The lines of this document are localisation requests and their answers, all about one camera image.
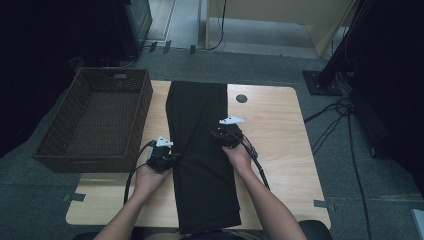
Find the folded clothing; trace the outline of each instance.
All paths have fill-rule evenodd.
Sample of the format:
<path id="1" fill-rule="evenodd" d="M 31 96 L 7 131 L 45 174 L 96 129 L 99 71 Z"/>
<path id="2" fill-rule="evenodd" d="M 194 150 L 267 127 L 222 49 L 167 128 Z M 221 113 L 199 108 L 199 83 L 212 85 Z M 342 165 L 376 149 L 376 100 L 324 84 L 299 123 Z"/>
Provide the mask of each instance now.
<path id="1" fill-rule="evenodd" d="M 166 114 L 172 152 L 182 154 L 173 170 L 181 234 L 240 225 L 233 167 L 210 136 L 228 117 L 227 85 L 172 82 Z"/>

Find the pant leg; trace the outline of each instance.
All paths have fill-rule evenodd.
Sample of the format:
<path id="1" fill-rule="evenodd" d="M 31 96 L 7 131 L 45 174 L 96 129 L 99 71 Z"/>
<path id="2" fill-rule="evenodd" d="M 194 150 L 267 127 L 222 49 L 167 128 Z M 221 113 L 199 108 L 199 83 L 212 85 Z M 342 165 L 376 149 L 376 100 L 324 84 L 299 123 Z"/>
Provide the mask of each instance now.
<path id="1" fill-rule="evenodd" d="M 180 240 L 184 235 L 180 235 L 178 228 L 144 228 L 143 240 Z"/>
<path id="2" fill-rule="evenodd" d="M 243 237 L 246 240 L 268 240 L 261 230 L 228 230 L 231 234 Z"/>
<path id="3" fill-rule="evenodd" d="M 306 220 L 299 222 L 308 240 L 332 240 L 330 231 L 324 223 L 317 220 Z"/>

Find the forearm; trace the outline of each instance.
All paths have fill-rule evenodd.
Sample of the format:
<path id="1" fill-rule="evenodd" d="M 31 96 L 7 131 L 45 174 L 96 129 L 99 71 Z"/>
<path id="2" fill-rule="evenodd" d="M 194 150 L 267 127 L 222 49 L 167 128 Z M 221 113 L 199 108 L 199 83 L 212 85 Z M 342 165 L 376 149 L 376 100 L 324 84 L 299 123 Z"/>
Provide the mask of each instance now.
<path id="1" fill-rule="evenodd" d="M 95 239 L 130 239 L 134 224 L 146 200 L 147 196 L 133 194 Z"/>
<path id="2" fill-rule="evenodd" d="M 253 170 L 246 170 L 240 176 L 270 239 L 306 239 L 290 210 L 264 186 Z"/>

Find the wire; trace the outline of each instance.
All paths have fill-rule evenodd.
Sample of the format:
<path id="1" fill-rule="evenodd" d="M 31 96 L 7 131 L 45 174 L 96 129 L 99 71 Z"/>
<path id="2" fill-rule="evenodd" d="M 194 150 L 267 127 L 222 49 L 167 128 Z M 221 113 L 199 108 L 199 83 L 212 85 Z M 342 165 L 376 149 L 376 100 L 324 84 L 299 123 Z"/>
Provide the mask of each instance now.
<path id="1" fill-rule="evenodd" d="M 218 18 L 218 26 L 219 26 L 219 30 L 221 30 L 221 34 L 223 34 L 223 31 L 224 31 L 224 25 L 222 25 L 221 26 L 221 21 L 220 21 L 220 18 Z M 222 47 L 222 49 L 224 49 L 225 48 L 225 46 L 227 45 L 227 43 L 225 42 L 225 39 L 224 38 L 222 38 L 222 41 L 224 42 L 224 46 Z"/>
<path id="2" fill-rule="evenodd" d="M 332 132 L 334 132 L 334 130 L 336 129 L 336 127 L 337 127 L 337 125 L 340 123 L 340 120 L 342 119 L 342 117 L 344 117 L 345 115 L 344 114 L 342 114 L 342 115 L 340 115 L 340 117 L 339 118 L 337 118 L 334 122 L 332 122 L 331 124 L 330 124 L 330 126 L 328 126 L 328 128 L 325 130 L 325 132 L 318 138 L 318 140 L 316 141 L 316 143 L 314 144 L 314 146 L 312 146 L 312 149 L 314 149 L 315 148 L 315 146 L 318 144 L 318 142 L 321 140 L 321 138 L 325 135 L 325 138 L 321 141 L 321 143 L 319 144 L 319 146 L 318 146 L 318 148 L 317 149 L 315 149 L 315 151 L 314 151 L 314 153 L 313 153 L 313 155 L 315 155 L 317 152 L 318 152 L 318 150 L 321 148 L 321 146 L 322 146 L 322 144 L 325 142 L 325 140 L 327 140 L 327 138 L 328 138 L 328 136 L 330 136 L 330 134 L 332 133 Z"/>
<path id="3" fill-rule="evenodd" d="M 108 67 L 108 66 L 102 66 L 102 68 L 126 68 L 129 67 L 131 64 L 134 63 L 135 59 L 137 59 L 136 56 L 130 56 L 132 58 L 131 62 L 128 63 L 127 65 L 123 65 L 123 66 L 114 66 L 114 67 Z M 105 61 L 105 59 L 100 59 L 100 62 L 103 63 Z"/>
<path id="4" fill-rule="evenodd" d="M 216 49 L 221 44 L 222 39 L 224 39 L 224 20 L 225 20 L 225 8 L 226 8 L 226 6 L 227 6 L 227 0 L 224 1 L 224 9 L 222 10 L 221 39 L 219 40 L 218 44 L 215 47 L 209 48 L 208 49 L 209 51 L 212 51 L 212 50 Z"/>
<path id="5" fill-rule="evenodd" d="M 339 85 L 348 93 L 352 93 L 353 89 L 349 85 L 349 80 L 343 75 L 343 72 L 338 71 L 336 73 L 336 80 L 339 83 Z"/>
<path id="6" fill-rule="evenodd" d="M 347 116 L 348 119 L 348 129 L 349 129 L 349 142 L 350 142 L 350 152 L 351 152 L 351 156 L 352 156 L 352 163 L 353 163 L 353 168 L 355 170 L 355 176 L 356 179 L 358 181 L 358 185 L 359 185 L 359 190 L 361 193 L 361 198 L 362 198 L 362 204 L 364 206 L 364 215 L 365 215 L 365 221 L 367 224 L 367 233 L 368 233 L 368 239 L 372 240 L 372 236 L 371 236 L 371 228 L 370 228 L 370 222 L 369 222 L 369 216 L 368 216 L 368 207 L 367 207 L 367 203 L 365 200 L 365 193 L 364 193 L 364 189 L 362 187 L 362 182 L 361 182 L 361 178 L 359 176 L 359 172 L 358 172 L 358 167 L 357 167 L 357 163 L 356 163 L 356 157 L 355 157 L 355 152 L 354 152 L 354 146 L 353 146 L 353 136 L 352 136 L 352 124 L 351 124 L 351 115 L 353 112 L 353 104 L 342 104 L 343 101 L 348 100 L 349 98 L 342 98 L 340 99 L 337 103 L 333 103 L 328 105 L 327 107 L 325 107 L 323 110 L 321 110 L 318 113 L 313 114 L 311 117 L 307 118 L 304 120 L 304 122 L 308 122 L 316 117 L 318 117 L 319 115 L 321 115 L 322 113 L 331 110 L 331 109 L 335 109 L 340 116 L 330 124 L 330 126 L 327 128 L 327 130 L 324 132 L 323 135 L 320 136 L 320 138 L 318 139 L 318 141 L 314 144 L 314 146 L 312 147 L 312 149 L 316 146 L 316 144 L 319 142 L 319 140 L 325 135 L 325 138 L 322 140 L 321 144 L 318 146 L 318 149 L 316 149 L 314 151 L 314 155 L 318 152 L 318 150 L 321 148 L 322 144 L 325 142 L 325 140 L 327 139 L 327 137 L 334 131 L 334 129 L 336 128 L 336 126 L 339 124 L 340 120 L 342 119 L 342 117 Z M 344 107 L 346 108 L 346 111 L 344 113 L 340 112 L 339 107 Z"/>
<path id="7" fill-rule="evenodd" d="M 338 107 L 338 106 L 346 106 L 345 104 L 342 104 L 342 103 L 341 103 L 341 102 L 343 102 L 343 101 L 345 101 L 345 100 L 349 100 L 349 98 L 342 98 L 342 99 L 340 99 L 339 101 L 337 101 L 336 103 L 332 103 L 332 104 L 330 104 L 330 105 L 326 106 L 326 107 L 325 107 L 323 110 L 321 110 L 320 112 L 315 113 L 315 114 L 313 114 L 312 116 L 310 116 L 310 117 L 308 117 L 308 118 L 305 118 L 305 120 L 303 120 L 303 122 L 304 122 L 304 123 L 307 123 L 307 122 L 309 122 L 309 121 L 311 121 L 311 120 L 313 120 L 313 119 L 317 118 L 318 116 L 320 116 L 321 114 L 323 114 L 323 113 L 324 113 L 324 112 L 326 112 L 326 111 L 337 109 L 337 107 Z"/>
<path id="8" fill-rule="evenodd" d="M 333 121 L 333 122 L 330 123 L 330 125 L 327 127 L 327 129 L 324 131 L 324 133 L 321 134 L 321 136 L 318 138 L 318 140 L 311 147 L 311 149 L 313 150 L 313 154 L 314 155 L 319 151 L 319 149 L 324 144 L 324 142 L 327 140 L 327 138 L 330 136 L 330 134 L 334 132 L 334 130 L 336 129 L 337 125 L 340 123 L 340 120 L 344 116 L 349 116 L 350 112 L 352 111 L 353 104 L 351 104 L 351 103 L 349 103 L 349 104 L 342 103 L 343 101 L 346 101 L 346 100 L 349 100 L 349 98 L 342 98 L 342 99 L 338 100 L 336 103 L 332 103 L 332 104 L 326 106 L 320 112 L 315 113 L 312 116 L 310 116 L 310 117 L 308 117 L 308 118 L 306 118 L 304 120 L 304 123 L 307 123 L 307 122 L 309 122 L 309 121 L 317 118 L 318 116 L 320 116 L 321 114 L 323 114 L 324 112 L 329 111 L 329 110 L 336 110 L 337 113 L 339 113 L 339 115 L 340 115 L 335 121 Z M 345 111 L 344 112 L 342 112 L 340 110 L 341 107 L 342 108 L 345 108 Z"/>
<path id="9" fill-rule="evenodd" d="M 130 171 L 130 173 L 128 174 L 128 178 L 127 178 L 127 183 L 125 184 L 125 192 L 124 192 L 124 205 L 125 203 L 127 203 L 128 201 L 128 193 L 130 190 L 130 185 L 131 185 L 131 179 L 132 176 L 134 175 L 134 173 L 137 171 L 137 169 L 139 169 L 141 166 L 145 165 L 145 163 L 141 164 L 140 166 L 137 166 L 137 161 L 140 158 L 141 154 L 143 153 L 144 149 L 146 149 L 148 146 L 152 146 L 152 144 L 154 143 L 154 141 L 150 141 L 148 143 L 146 143 L 146 145 L 144 145 L 140 151 L 138 152 L 136 158 L 134 159 L 134 163 L 133 163 L 133 167 L 132 170 Z"/>
<path id="10" fill-rule="evenodd" d="M 369 217 L 368 217 L 367 202 L 365 200 L 365 193 L 364 193 L 364 189 L 362 187 L 361 178 L 359 177 L 358 166 L 356 164 L 355 151 L 354 151 L 354 148 L 353 148 L 352 124 L 351 124 L 351 120 L 350 120 L 350 115 L 351 114 L 349 113 L 348 118 L 347 118 L 348 119 L 348 126 L 349 126 L 350 153 L 352 155 L 353 168 L 355 169 L 356 179 L 358 180 L 359 190 L 361 192 L 362 204 L 364 205 L 364 215 L 365 215 L 365 222 L 367 224 L 368 239 L 372 240 L 370 220 L 369 220 Z"/>
<path id="11" fill-rule="evenodd" d="M 266 179 L 264 169 L 262 168 L 261 164 L 258 161 L 258 153 L 256 152 L 255 147 L 253 147 L 253 144 L 249 141 L 249 139 L 245 135 L 243 135 L 243 137 L 249 143 L 250 147 L 246 146 L 246 144 L 243 142 L 243 139 L 238 138 L 234 133 L 232 133 L 230 131 L 227 131 L 225 129 L 221 129 L 221 130 L 224 131 L 224 132 L 226 132 L 226 133 L 228 133 L 228 134 L 230 134 L 237 141 L 239 141 L 241 143 L 241 145 L 243 145 L 243 147 L 246 149 L 246 152 L 250 155 L 250 157 L 252 158 L 252 160 L 255 163 L 256 167 L 258 168 L 259 174 L 261 175 L 261 178 L 262 178 L 262 181 L 263 181 L 265 187 L 267 187 L 269 190 L 271 190 L 269 188 L 268 180 Z"/>

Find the brown woven basket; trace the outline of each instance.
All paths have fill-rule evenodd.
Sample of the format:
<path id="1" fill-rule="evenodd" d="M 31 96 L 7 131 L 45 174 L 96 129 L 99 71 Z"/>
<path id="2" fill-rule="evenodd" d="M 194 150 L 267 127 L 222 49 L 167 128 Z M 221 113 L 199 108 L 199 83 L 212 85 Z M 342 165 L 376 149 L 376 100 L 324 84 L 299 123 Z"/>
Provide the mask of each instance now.
<path id="1" fill-rule="evenodd" d="M 147 69 L 81 69 L 33 158 L 54 172 L 129 172 L 152 94 Z"/>

